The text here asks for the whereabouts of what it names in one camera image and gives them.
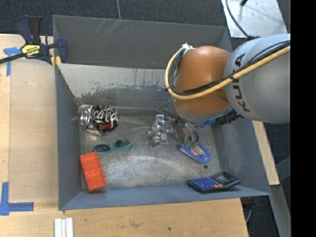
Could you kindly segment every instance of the clamp handle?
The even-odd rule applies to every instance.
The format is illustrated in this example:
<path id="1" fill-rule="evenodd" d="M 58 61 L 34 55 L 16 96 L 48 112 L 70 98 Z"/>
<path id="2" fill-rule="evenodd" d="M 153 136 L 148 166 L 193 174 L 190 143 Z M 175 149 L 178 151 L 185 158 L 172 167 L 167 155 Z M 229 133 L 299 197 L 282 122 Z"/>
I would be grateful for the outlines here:
<path id="1" fill-rule="evenodd" d="M 41 16 L 22 16 L 16 22 L 16 27 L 26 44 L 40 43 L 40 24 L 43 20 Z"/>

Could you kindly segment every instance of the coca-cola can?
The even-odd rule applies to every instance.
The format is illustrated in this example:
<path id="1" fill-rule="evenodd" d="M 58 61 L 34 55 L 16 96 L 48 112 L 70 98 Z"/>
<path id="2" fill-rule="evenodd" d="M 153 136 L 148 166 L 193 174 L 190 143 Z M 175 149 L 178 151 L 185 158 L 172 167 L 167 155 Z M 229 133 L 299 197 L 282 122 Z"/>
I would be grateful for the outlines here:
<path id="1" fill-rule="evenodd" d="M 80 124 L 88 132 L 105 135 L 118 127 L 118 112 L 113 107 L 84 105 L 80 107 Z"/>

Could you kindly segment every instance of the sunglasses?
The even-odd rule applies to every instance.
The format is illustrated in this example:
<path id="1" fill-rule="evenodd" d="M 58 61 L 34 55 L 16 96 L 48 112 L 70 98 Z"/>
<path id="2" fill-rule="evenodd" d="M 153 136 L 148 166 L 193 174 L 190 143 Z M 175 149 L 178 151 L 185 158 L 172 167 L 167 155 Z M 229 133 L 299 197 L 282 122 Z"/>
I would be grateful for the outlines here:
<path id="1" fill-rule="evenodd" d="M 101 144 L 94 147 L 94 151 L 97 152 L 99 155 L 107 154 L 111 152 L 112 150 L 121 150 L 125 148 L 129 148 L 132 146 L 132 143 L 129 139 L 121 139 L 115 141 L 113 147 L 107 145 L 107 144 Z"/>

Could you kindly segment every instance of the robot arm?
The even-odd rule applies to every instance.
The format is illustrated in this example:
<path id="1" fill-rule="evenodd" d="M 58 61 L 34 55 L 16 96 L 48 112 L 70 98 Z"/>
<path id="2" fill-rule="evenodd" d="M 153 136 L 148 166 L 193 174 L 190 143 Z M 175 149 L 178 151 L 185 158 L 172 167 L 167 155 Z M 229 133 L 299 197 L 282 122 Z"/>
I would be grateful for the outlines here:
<path id="1" fill-rule="evenodd" d="M 232 54 L 184 45 L 169 61 L 172 110 L 195 124 L 226 115 L 290 122 L 290 34 L 250 40 Z"/>

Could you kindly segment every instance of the wooden table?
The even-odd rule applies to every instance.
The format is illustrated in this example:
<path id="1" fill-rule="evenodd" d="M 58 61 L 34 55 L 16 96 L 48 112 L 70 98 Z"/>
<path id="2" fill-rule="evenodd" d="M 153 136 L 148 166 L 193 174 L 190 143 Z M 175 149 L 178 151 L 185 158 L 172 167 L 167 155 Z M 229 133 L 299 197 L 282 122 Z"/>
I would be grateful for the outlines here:
<path id="1" fill-rule="evenodd" d="M 23 44 L 19 35 L 0 35 L 0 58 L 4 48 Z M 59 211 L 54 68 L 25 58 L 11 62 L 10 76 L 6 67 L 0 65 L 0 185 L 9 181 L 9 202 L 33 201 L 34 211 L 0 216 L 0 236 L 51 237 L 54 219 L 68 217 L 76 237 L 248 236 L 239 198 Z M 263 124 L 254 127 L 269 182 L 279 184 Z"/>

